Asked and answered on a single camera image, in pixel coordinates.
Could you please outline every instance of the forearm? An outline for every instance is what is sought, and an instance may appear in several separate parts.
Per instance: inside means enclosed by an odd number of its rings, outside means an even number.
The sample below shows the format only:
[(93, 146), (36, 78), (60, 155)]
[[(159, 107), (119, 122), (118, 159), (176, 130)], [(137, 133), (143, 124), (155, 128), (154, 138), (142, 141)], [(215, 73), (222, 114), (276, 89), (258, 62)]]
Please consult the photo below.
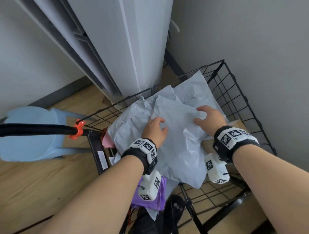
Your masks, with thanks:
[(278, 233), (308, 233), (309, 173), (255, 145), (233, 162)]
[(56, 214), (42, 233), (119, 233), (143, 170), (137, 157), (122, 158)]

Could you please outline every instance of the orange clamp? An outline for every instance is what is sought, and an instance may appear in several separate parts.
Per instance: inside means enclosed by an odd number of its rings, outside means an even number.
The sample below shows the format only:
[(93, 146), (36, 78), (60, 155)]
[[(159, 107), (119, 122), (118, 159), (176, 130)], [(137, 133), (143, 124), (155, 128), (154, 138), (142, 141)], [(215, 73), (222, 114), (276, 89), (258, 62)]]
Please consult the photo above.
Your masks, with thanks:
[(79, 123), (75, 124), (75, 128), (77, 129), (77, 133), (75, 135), (70, 135), (69, 138), (76, 140), (79, 136), (81, 136), (84, 132), (83, 126), (85, 125), (85, 121), (80, 121)]

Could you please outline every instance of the wire basket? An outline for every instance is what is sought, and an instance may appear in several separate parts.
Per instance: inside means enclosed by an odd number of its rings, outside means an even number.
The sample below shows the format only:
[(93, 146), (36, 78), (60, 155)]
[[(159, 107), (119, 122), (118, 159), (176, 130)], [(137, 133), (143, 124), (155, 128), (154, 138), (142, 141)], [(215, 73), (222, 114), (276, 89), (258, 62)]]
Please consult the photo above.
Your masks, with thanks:
[[(171, 80), (170, 85), (175, 87), (176, 85), (190, 78), (199, 70), (205, 77), (205, 80), (207, 81), (213, 96), (225, 113), (227, 119), (230, 122), (240, 119), (249, 130), (249, 132), (258, 139), (263, 149), (274, 155), (277, 155), (276, 150), (274, 147), (272, 147), (263, 130), (261, 122), (256, 118), (252, 108), (248, 103), (247, 98), (244, 96), (239, 85), (237, 84), (235, 76), (231, 73), (224, 60), (220, 60), (210, 65), (202, 66), (184, 75), (177, 76)], [(89, 117), (93, 117), (96, 120), (88, 123), (85, 125), (85, 127), (101, 131), (102, 129), (111, 125), (117, 119), (117, 117), (121, 115), (121, 113), (130, 104), (137, 101), (140, 96), (147, 98), (152, 96), (161, 88), (163, 88), (162, 85), (148, 88), (109, 107), (100, 109), (88, 117), (79, 120), (78, 122), (88, 119)], [(96, 155), (95, 161), (99, 173), (102, 173), (104, 170), (102, 169), (100, 159)], [(230, 178), (231, 179), (228, 183), (218, 185), (210, 182), (206, 177), (206, 180), (199, 190), (191, 188), (186, 184), (180, 184), (175, 190), (176, 193), (181, 195), (186, 202), (186, 210), (180, 222), (178, 223), (178, 228), (193, 220), (199, 231), (201, 233), (205, 233), (205, 231), (210, 230), (218, 221), (220, 221), (216, 217), (220, 216), (221, 213), (225, 214), (224, 211), (227, 209), (227, 207), (232, 207), (236, 201), (243, 199), (244, 196), (251, 192), (247, 184), (244, 182), (244, 180), (242, 180), (240, 174), (238, 174), (237, 170), (230, 172)], [(201, 204), (206, 202), (209, 203), (209, 207), (205, 209), (205, 206), (203, 206), (204, 209), (200, 210), (199, 207), (201, 207)], [(222, 209), (220, 209), (216, 215), (212, 217), (203, 215), (208, 211), (214, 210), (216, 208), (219, 209), (219, 207), (222, 207)], [(200, 219), (204, 219), (205, 223), (202, 224)]]

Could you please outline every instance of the blue plastic chair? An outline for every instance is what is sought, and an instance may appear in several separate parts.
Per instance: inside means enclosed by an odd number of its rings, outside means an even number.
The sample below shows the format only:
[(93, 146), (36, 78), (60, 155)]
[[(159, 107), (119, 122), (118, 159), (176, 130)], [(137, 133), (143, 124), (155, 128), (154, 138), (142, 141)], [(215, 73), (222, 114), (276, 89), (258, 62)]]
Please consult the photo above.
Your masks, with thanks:
[[(20, 107), (7, 112), (4, 123), (66, 125), (67, 117), (82, 119), (86, 116), (55, 108), (49, 111), (40, 107)], [(91, 148), (63, 148), (64, 137), (64, 135), (0, 137), (0, 159), (29, 162), (66, 154), (91, 152)]]

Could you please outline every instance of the metal grid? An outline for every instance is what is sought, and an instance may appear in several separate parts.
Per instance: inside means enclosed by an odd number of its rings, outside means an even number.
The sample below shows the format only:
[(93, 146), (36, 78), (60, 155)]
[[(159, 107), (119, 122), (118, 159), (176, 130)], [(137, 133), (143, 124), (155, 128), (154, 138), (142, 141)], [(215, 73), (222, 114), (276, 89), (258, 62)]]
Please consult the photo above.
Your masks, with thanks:
[[(246, 128), (249, 130), (249, 132), (258, 139), (262, 148), (264, 148), (265, 150), (267, 150), (268, 152), (274, 155), (277, 155), (276, 150), (272, 147), (270, 141), (268, 140), (263, 130), (262, 124), (256, 118), (254, 112), (252, 111), (252, 108), (250, 107), (248, 103), (247, 98), (242, 93), (239, 85), (237, 84), (235, 76), (231, 73), (230, 69), (228, 68), (224, 60), (212, 63), (210, 65), (202, 66), (184, 75), (177, 76), (172, 79), (171, 85), (174, 87), (180, 84), (181, 82), (190, 78), (192, 75), (194, 75), (199, 70), (203, 74), (213, 96), (215, 97), (219, 106), (225, 113), (227, 119), (230, 122), (240, 119), (244, 123)], [(79, 120), (78, 122), (88, 119), (89, 117), (93, 117), (96, 120), (85, 125), (85, 127), (101, 131), (103, 128), (106, 128), (109, 125), (111, 125), (116, 120), (116, 118), (129, 105), (131, 105), (133, 102), (138, 100), (140, 96), (147, 98), (149, 96), (152, 96), (154, 93), (156, 93), (161, 88), (162, 87), (160, 85), (157, 85), (153, 88), (148, 88), (135, 95), (129, 96), (109, 107), (100, 109), (97, 112), (87, 116), (86, 118)], [(182, 194), (185, 200), (185, 203), (186, 203), (186, 209), (189, 210), (191, 218), (179, 224), (178, 228), (184, 226), (185, 224), (193, 220), (195, 224), (197, 225), (199, 231), (201, 233), (205, 233), (205, 230), (209, 230), (218, 221), (218, 220), (214, 221), (213, 219), (217, 219), (217, 217), (224, 215), (227, 212), (226, 210), (230, 209), (229, 207), (234, 207), (236, 200), (241, 200), (244, 196), (250, 193), (249, 187), (242, 180), (240, 174), (238, 174), (237, 172), (230, 173), (230, 182), (228, 184), (224, 184), (223, 187), (217, 188), (216, 186), (214, 186), (213, 183), (207, 180), (207, 178), (203, 185), (205, 184), (210, 184), (211, 186), (213, 186), (214, 188), (213, 191), (205, 192), (203, 191), (203, 189), (200, 189), (203, 192), (203, 194), (197, 197), (193, 197), (193, 198), (189, 198), (187, 194), (193, 188), (185, 189), (186, 185), (182, 185), (182, 184), (179, 185), (178, 188), (181, 189), (181, 192), (179, 192), (178, 194)], [(236, 196), (231, 198), (225, 195), (227, 191), (232, 190), (236, 187), (240, 187), (242, 189)], [(223, 195), (227, 200), (222, 203), (218, 203), (218, 204), (215, 203), (213, 199), (217, 197), (218, 195)], [(194, 200), (199, 199), (199, 197), (202, 197), (202, 196), (205, 196), (205, 198), (198, 200), (198, 201), (194, 201)], [(194, 204), (198, 204), (205, 200), (209, 200), (212, 203), (212, 207), (196, 212), (194, 209)], [(210, 210), (213, 210), (215, 208), (218, 208), (218, 207), (222, 207), (221, 210), (218, 211), (216, 215), (211, 217), (208, 221), (206, 221), (202, 225), (197, 216), (203, 213), (206, 213)]]

